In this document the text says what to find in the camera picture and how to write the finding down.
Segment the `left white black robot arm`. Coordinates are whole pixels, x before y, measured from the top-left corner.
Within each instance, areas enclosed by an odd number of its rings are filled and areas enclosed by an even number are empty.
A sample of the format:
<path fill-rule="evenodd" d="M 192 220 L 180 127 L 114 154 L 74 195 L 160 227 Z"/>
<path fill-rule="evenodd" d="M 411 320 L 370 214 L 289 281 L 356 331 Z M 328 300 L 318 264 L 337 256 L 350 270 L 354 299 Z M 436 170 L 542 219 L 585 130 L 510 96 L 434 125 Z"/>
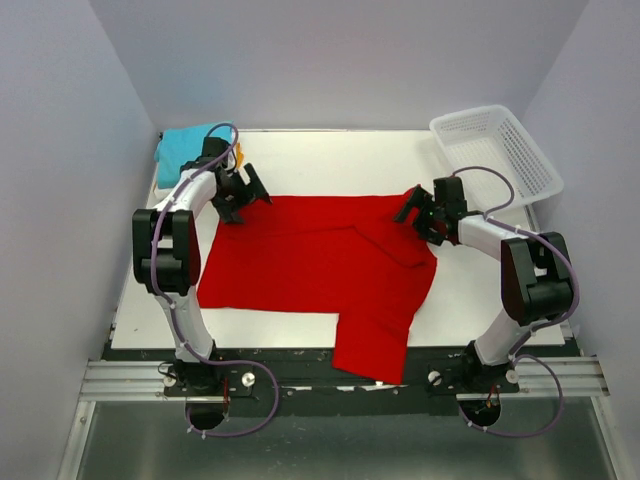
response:
<path fill-rule="evenodd" d="M 197 300 L 201 255 L 196 219 L 210 204 L 224 224 L 241 224 L 240 211 L 272 202 L 253 165 L 240 162 L 236 141 L 212 135 L 201 153 L 180 167 L 178 183 L 150 209 L 132 216 L 135 280 L 161 306 L 175 345 L 165 378 L 180 393 L 219 393 L 229 362 L 216 354 Z"/>

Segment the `red t shirt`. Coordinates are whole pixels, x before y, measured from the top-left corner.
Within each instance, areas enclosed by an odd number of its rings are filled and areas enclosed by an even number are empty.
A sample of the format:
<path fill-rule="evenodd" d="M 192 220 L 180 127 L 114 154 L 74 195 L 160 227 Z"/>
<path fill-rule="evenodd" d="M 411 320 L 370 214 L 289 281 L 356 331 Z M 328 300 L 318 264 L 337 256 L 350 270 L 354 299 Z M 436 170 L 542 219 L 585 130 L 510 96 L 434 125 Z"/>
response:
<path fill-rule="evenodd" d="M 203 308 L 338 316 L 332 365 L 403 380 L 411 324 L 437 259 L 393 217 L 406 194 L 276 196 L 221 223 L 198 286 Z"/>

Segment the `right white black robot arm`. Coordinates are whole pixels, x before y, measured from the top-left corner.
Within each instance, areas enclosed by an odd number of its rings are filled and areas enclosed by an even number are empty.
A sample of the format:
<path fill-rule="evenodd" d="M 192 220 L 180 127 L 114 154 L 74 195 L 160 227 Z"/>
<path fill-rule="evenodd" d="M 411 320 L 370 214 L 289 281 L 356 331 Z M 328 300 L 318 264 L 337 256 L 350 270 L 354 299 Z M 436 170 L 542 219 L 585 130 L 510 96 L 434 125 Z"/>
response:
<path fill-rule="evenodd" d="M 565 321 L 577 308 L 580 287 L 566 242 L 557 232 L 508 225 L 493 210 L 470 210 L 457 176 L 436 179 L 432 192 L 414 187 L 394 221 L 403 223 L 412 212 L 421 239 L 470 247 L 500 263 L 502 309 L 470 343 L 470 361 L 459 370 L 467 389 L 483 391 L 496 380 L 495 367 L 510 364 L 536 332 Z"/>

